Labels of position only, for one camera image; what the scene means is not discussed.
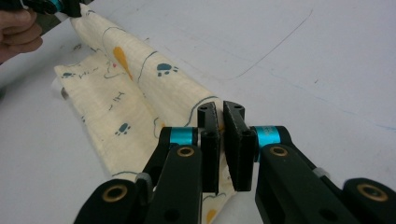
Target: crumpled cloth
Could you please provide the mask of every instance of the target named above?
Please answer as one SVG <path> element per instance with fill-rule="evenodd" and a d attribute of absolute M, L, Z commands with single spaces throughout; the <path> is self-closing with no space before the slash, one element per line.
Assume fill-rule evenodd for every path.
<path fill-rule="evenodd" d="M 94 53 L 80 63 L 56 66 L 55 71 L 114 178 L 134 181 L 157 146 L 161 128 L 196 127 L 199 105 L 215 102 L 223 130 L 217 96 L 160 52 L 81 7 L 82 18 L 71 22 Z M 219 194 L 204 194 L 203 223 L 211 223 L 232 195 L 222 150 Z"/>

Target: fabric fold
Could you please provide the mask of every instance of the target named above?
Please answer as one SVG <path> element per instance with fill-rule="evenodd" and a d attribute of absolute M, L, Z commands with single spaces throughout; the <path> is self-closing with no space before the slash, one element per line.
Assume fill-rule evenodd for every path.
<path fill-rule="evenodd" d="M 146 165 L 164 126 L 197 126 L 196 108 L 222 101 L 160 52 L 86 6 L 71 22 L 94 53 L 55 67 L 108 171 L 133 180 Z M 234 195 L 224 152 L 219 194 L 204 194 L 203 223 L 210 223 Z"/>

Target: blue band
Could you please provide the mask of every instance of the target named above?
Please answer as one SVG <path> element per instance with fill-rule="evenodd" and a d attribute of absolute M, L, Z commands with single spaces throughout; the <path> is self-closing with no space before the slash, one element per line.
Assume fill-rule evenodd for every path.
<path fill-rule="evenodd" d="M 254 128 L 259 139 L 259 157 L 255 161 L 260 162 L 262 148 L 269 144 L 280 143 L 280 136 L 275 126 L 255 126 Z"/>
<path fill-rule="evenodd" d="M 172 128 L 170 143 L 178 145 L 192 145 L 193 134 L 191 127 Z"/>
<path fill-rule="evenodd" d="M 56 6 L 56 10 L 57 10 L 57 11 L 62 11 L 62 10 L 64 10 L 64 6 L 62 5 L 61 1 L 59 1 L 59 0 L 50 0 L 50 1 L 51 1 L 51 3 L 52 3 L 53 5 Z"/>

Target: cream fabric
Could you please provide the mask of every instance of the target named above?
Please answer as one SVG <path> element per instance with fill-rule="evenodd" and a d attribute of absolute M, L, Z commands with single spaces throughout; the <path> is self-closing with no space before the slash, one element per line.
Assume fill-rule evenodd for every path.
<path fill-rule="evenodd" d="M 222 101 L 160 52 L 86 6 L 82 15 L 71 22 L 95 53 L 55 71 L 113 177 L 134 180 L 161 128 L 196 126 L 197 106 L 215 102 L 222 122 Z M 204 194 L 203 223 L 234 195 L 223 151 L 219 177 L 219 194 Z"/>

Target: screw hole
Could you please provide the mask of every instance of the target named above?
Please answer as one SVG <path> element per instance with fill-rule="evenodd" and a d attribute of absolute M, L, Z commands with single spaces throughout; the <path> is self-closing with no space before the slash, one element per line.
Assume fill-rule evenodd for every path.
<path fill-rule="evenodd" d="M 181 147 L 177 150 L 177 155 L 180 157 L 190 157 L 194 154 L 194 149 L 190 147 Z"/>
<path fill-rule="evenodd" d="M 377 202 L 385 202 L 388 200 L 388 194 L 376 186 L 369 184 L 359 184 L 358 191 L 366 198 Z"/>
<path fill-rule="evenodd" d="M 105 190 L 102 199 L 107 203 L 114 203 L 125 197 L 128 189 L 125 185 L 113 185 Z"/>
<path fill-rule="evenodd" d="M 320 209 L 319 213 L 324 219 L 326 219 L 328 221 L 336 221 L 336 220 L 338 220 L 338 216 L 332 210 Z"/>
<path fill-rule="evenodd" d="M 288 155 L 288 151 L 283 147 L 271 147 L 270 152 L 280 157 L 284 157 Z"/>
<path fill-rule="evenodd" d="M 180 213 L 176 209 L 169 209 L 163 214 L 163 217 L 166 221 L 174 222 L 180 218 Z"/>

